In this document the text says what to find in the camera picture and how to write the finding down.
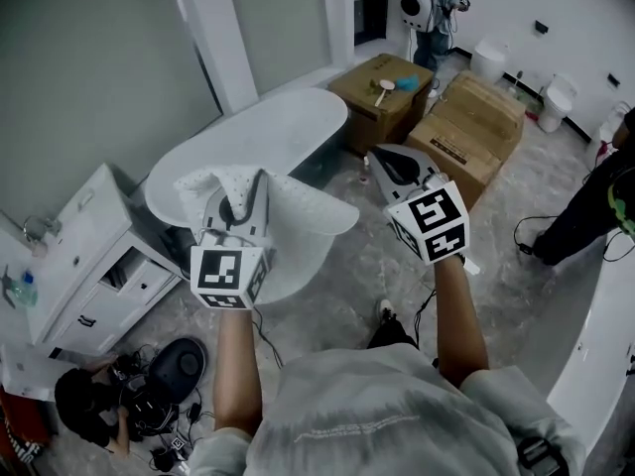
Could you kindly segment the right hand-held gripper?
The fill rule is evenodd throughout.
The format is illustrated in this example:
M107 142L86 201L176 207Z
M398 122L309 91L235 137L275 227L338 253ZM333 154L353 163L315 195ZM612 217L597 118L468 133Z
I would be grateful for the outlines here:
M386 202L393 203L386 217L397 238L425 266L464 254L470 243L468 211L455 182L437 174L426 153L383 144L367 159Z

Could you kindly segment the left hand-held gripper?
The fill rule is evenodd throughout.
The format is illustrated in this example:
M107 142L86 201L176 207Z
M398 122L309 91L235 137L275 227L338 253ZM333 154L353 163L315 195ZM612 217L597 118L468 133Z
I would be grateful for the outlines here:
M236 221L223 187L207 201L202 222L209 230L190 250L190 290L205 307L253 309L256 305L274 256L272 240L265 236L268 212L268 176L263 170L250 186L242 219ZM240 235L225 232L236 225Z

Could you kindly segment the white oval bath mat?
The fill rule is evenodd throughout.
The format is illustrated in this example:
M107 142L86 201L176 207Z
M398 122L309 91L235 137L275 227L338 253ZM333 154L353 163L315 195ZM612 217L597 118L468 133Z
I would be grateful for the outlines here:
M209 198L223 187L236 221L246 213L246 197L259 170L268 176L272 267L256 306L279 301L306 286L321 265L334 239L351 229L359 218L356 207L297 179L255 166L211 166L180 178L175 188L186 211L194 244L198 245Z

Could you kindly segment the person's right forearm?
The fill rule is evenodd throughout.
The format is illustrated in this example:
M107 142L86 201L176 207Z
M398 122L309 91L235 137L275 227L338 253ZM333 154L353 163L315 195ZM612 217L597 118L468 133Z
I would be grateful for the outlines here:
M463 264L456 255L435 263L439 371L453 386L489 369L484 337Z

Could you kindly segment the person's left forearm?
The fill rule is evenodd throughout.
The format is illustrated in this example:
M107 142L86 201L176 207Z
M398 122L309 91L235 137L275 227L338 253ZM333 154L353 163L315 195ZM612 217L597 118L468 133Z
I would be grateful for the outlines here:
M252 313L223 310L213 380L215 429L237 428L253 436L263 417Z

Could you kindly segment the white oval bathtub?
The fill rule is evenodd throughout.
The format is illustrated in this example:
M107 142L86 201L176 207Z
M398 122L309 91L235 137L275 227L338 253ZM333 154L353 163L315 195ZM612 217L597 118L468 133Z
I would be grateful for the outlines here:
M208 166L261 166L289 174L344 126L348 108L316 87L279 93L224 119L166 153L145 183L145 201L161 221L189 225L175 182Z

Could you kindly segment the light brown cardboard box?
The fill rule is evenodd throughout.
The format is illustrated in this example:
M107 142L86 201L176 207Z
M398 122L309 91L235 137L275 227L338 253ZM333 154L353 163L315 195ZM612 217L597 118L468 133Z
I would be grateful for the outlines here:
M519 144L525 105L471 71L459 73L405 145L420 150L453 180L472 208Z

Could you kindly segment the pink round brush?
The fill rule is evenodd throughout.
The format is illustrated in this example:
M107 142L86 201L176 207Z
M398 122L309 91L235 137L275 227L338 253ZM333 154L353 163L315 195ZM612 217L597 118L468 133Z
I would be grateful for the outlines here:
M374 106L375 106L376 108L378 108L378 107L381 105L381 103L382 103L382 101L384 100L384 98L385 98L385 96L386 96L386 94L387 94L387 93L392 92L392 91L394 91L394 90L395 90L396 85L395 85L395 83L394 83L393 81L391 81L391 80L388 80L388 79L381 79L381 80L379 81L379 87L381 88L381 93L380 93L380 95L377 97L377 99L376 99L376 101L375 101L375 103L374 103Z

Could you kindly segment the dark brown cardboard box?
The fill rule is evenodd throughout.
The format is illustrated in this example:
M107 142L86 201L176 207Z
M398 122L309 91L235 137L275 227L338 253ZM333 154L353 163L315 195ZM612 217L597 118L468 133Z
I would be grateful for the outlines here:
M419 89L406 92L395 88L381 105L374 103L381 93L379 81L416 73ZM405 59L380 54L336 78L328 90L339 96L349 110L344 127L346 146L359 155L380 144L401 144L422 120L433 86L434 74Z

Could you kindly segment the white toilet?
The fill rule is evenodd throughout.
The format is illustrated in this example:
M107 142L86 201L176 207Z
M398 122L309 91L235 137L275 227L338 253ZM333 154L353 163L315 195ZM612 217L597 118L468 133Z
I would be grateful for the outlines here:
M491 38L483 38L474 48L470 71L490 83L498 82L505 72L509 45Z
M578 89L575 82L566 74L555 73L542 92L543 109L538 118L538 126L545 133L558 130L572 112L577 96Z

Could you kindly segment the white vanity cabinet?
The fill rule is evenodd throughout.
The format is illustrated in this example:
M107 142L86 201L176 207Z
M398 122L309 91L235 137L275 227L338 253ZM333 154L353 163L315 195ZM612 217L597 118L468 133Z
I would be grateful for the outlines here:
M162 232L100 166L56 219L62 231L35 257L0 213L0 342L98 356L109 351L181 280ZM20 305L11 280L29 270L35 306Z

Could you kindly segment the person's black trousers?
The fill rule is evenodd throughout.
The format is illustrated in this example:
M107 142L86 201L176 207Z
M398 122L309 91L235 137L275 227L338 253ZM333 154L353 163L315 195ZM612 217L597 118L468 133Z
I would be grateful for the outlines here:
M402 323L395 314L390 314L381 320L379 327L372 335L367 348L379 348L394 344L408 344L419 348L416 341L407 334Z

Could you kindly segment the white round backpack shell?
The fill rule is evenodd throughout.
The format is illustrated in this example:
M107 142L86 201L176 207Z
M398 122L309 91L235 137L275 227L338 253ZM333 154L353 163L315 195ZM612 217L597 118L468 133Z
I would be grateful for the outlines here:
M435 28L435 0L400 0L401 19L409 28L429 33Z

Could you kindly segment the chrome faucet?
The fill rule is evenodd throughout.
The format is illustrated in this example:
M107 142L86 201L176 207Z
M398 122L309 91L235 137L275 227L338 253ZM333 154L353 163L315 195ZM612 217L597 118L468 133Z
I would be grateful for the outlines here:
M28 241L43 241L47 234L57 237L62 231L62 224L55 218L28 216L23 223L23 233Z

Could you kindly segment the black harness backpack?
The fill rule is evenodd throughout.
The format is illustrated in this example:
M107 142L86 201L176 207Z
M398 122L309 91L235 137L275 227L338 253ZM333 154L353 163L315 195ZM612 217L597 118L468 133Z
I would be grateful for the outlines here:
M120 405L128 411L127 424L133 438L165 433L173 418L172 406L157 399L145 387L136 391L124 387Z

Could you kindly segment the green patterned backpack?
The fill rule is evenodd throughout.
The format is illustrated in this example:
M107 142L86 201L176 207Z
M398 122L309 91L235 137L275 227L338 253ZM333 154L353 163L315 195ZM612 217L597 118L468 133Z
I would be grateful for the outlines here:
M635 167L624 170L611 181L607 196L617 225L635 239Z

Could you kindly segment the blue-capped clear bottle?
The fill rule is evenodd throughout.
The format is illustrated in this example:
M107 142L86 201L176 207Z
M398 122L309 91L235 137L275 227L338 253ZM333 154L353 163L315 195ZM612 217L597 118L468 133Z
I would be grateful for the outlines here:
M20 305L31 307L38 301L38 291L33 274L27 270L19 280L11 280L10 291Z

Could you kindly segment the person's grey shirt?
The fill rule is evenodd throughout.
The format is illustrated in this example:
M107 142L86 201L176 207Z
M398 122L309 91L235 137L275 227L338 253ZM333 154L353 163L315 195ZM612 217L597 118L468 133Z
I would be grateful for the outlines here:
M219 429L189 466L190 476L531 476L520 460L530 438L581 476L583 444L518 368L453 386L394 344L288 363L257 431Z

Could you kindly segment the white flat box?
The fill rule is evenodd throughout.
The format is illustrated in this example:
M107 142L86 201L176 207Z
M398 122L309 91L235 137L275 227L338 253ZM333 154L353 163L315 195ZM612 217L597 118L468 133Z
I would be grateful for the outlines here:
M42 358L7 344L0 346L0 384L7 394L53 402L55 379Z

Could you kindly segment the red bag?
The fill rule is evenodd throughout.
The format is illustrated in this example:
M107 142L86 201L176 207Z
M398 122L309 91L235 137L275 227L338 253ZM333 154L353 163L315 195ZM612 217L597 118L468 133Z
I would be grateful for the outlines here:
M0 474L27 474L49 447L45 412L41 402L11 395L0 386Z

